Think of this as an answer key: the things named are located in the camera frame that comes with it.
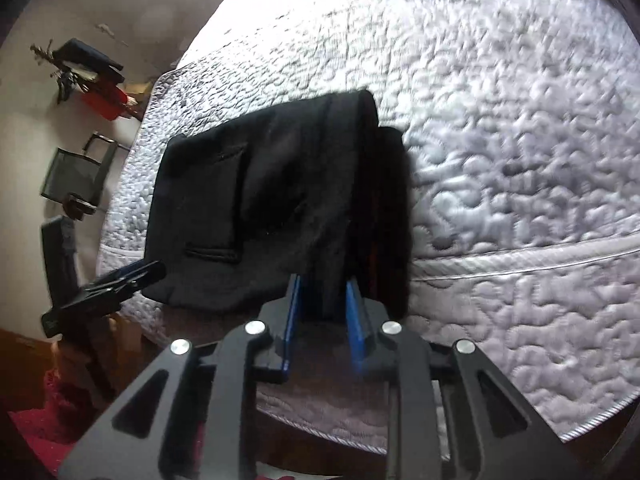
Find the black pants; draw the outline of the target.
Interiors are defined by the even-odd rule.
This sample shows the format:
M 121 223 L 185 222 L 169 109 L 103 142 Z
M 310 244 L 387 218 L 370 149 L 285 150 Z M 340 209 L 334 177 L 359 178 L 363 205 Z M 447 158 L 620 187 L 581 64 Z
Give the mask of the black pants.
M 144 296 L 168 307 L 248 313 L 303 280 L 302 315 L 339 323 L 346 285 L 408 309 L 409 164 L 371 92 L 282 103 L 167 144 L 145 258 L 166 274 Z

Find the black office chair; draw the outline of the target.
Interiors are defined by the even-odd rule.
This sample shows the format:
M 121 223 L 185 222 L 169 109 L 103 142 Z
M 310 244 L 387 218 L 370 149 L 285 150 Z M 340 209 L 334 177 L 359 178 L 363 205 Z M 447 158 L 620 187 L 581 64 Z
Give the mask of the black office chair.
M 96 141 L 106 144 L 101 160 L 88 154 Z M 118 150 L 128 152 L 129 148 L 97 132 L 90 136 L 80 153 L 58 148 L 50 161 L 40 195 L 60 204 L 72 220 L 92 216 L 100 209 L 106 179 Z

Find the red hanging garment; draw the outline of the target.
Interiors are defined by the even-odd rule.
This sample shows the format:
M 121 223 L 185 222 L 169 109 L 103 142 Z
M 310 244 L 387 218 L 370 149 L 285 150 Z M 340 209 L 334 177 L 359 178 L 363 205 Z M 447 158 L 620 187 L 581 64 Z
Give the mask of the red hanging garment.
M 82 95 L 81 101 L 109 122 L 121 117 L 138 117 L 136 100 L 118 87 L 92 89 Z

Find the cardboard boxes on floor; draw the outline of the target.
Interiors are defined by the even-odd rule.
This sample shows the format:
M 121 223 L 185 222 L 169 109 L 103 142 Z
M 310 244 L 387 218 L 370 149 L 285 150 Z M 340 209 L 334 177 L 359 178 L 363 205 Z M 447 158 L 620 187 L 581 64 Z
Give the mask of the cardboard boxes on floor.
M 148 106 L 154 84 L 154 79 L 143 82 L 125 82 L 122 85 L 122 90 L 128 96 L 128 105 L 142 113 Z

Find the grey quilted bedspread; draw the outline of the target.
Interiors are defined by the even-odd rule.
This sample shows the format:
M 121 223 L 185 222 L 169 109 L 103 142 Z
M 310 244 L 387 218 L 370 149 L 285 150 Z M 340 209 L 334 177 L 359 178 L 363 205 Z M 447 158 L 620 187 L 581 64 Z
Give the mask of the grey quilted bedspread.
M 565 441 L 633 404 L 634 0 L 224 0 L 155 85 L 98 271 L 142 256 L 172 136 L 360 88 L 411 162 L 406 325 L 474 340 Z

